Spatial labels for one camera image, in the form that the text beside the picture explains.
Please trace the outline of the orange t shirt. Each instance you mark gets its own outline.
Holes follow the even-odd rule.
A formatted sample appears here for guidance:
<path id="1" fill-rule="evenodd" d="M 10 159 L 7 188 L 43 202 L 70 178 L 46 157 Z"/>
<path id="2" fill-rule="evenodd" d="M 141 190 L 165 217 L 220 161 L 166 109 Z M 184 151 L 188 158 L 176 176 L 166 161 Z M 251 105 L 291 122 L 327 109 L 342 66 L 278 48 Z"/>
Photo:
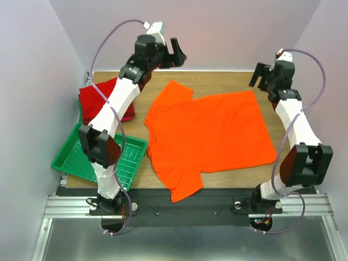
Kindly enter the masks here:
<path id="1" fill-rule="evenodd" d="M 277 156 L 252 91 L 195 99 L 192 89 L 170 81 L 145 125 L 148 157 L 174 203 L 202 189 L 201 173 L 268 165 Z"/>

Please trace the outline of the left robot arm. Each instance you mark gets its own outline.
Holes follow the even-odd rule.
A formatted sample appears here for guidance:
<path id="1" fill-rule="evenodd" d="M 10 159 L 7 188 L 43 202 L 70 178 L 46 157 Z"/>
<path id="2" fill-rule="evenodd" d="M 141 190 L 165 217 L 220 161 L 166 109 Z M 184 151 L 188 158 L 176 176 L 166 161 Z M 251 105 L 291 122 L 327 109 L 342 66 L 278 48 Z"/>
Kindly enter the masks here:
<path id="1" fill-rule="evenodd" d="M 177 38 L 170 41 L 173 53 L 169 53 L 166 42 L 159 37 L 139 35 L 134 54 L 121 68 L 116 85 L 102 109 L 88 125 L 79 128 L 80 144 L 94 169 L 98 185 L 97 199 L 89 204 L 108 214 L 120 210 L 119 192 L 124 189 L 116 177 L 116 165 L 125 147 L 114 140 L 121 118 L 151 79 L 153 70 L 180 67 L 187 59 Z"/>

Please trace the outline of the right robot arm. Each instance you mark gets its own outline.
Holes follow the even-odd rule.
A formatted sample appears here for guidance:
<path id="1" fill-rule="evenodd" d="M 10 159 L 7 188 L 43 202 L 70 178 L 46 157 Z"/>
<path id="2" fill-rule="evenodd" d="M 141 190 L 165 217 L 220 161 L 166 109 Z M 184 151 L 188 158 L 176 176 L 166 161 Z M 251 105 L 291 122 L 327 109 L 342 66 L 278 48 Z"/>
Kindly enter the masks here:
<path id="1" fill-rule="evenodd" d="M 283 196 L 298 189 L 323 183 L 333 157 L 333 149 L 314 134 L 304 113 L 299 92 L 292 89 L 295 65 L 290 59 L 278 58 L 273 65 L 257 63 L 250 86 L 268 93 L 275 113 L 286 131 L 290 151 L 268 182 L 257 185 L 250 199 L 256 212 L 275 206 Z"/>

